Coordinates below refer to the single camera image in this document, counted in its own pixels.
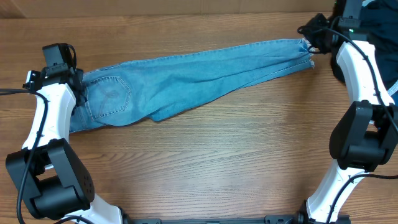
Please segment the light blue denim jeans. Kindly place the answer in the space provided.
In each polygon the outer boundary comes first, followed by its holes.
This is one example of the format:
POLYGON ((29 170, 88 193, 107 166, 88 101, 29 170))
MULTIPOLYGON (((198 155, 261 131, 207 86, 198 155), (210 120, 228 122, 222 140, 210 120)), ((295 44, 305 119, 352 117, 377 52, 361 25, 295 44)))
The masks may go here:
POLYGON ((232 91, 312 68, 304 39, 279 39, 194 54, 133 60, 87 72, 86 102, 70 132, 162 121, 232 91))

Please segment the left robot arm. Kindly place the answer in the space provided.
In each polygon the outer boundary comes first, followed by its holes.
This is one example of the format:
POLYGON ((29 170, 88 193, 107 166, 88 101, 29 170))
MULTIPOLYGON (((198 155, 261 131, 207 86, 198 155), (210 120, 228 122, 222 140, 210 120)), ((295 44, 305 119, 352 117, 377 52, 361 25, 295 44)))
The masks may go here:
POLYGON ((73 110, 85 102, 83 71, 76 52, 66 43, 43 47, 46 66, 27 74, 22 89, 2 95, 35 95, 37 106, 28 138, 20 151, 8 154, 6 169, 16 189, 16 215, 23 223, 26 206, 36 219, 56 223, 130 223, 119 207, 95 194, 91 175, 69 144, 73 110))

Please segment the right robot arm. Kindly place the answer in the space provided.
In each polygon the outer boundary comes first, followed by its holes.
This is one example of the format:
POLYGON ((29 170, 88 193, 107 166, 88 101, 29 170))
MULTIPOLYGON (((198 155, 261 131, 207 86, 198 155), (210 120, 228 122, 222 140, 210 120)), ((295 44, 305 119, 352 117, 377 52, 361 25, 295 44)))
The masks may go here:
POLYGON ((320 185, 294 216, 266 216, 266 223, 350 223, 340 209, 365 178, 386 164, 397 146, 397 106, 376 62, 371 33, 361 27, 366 1, 336 1, 333 14, 317 14, 298 28, 316 54, 331 53, 334 76, 343 77, 350 107, 331 133, 332 162, 320 185))

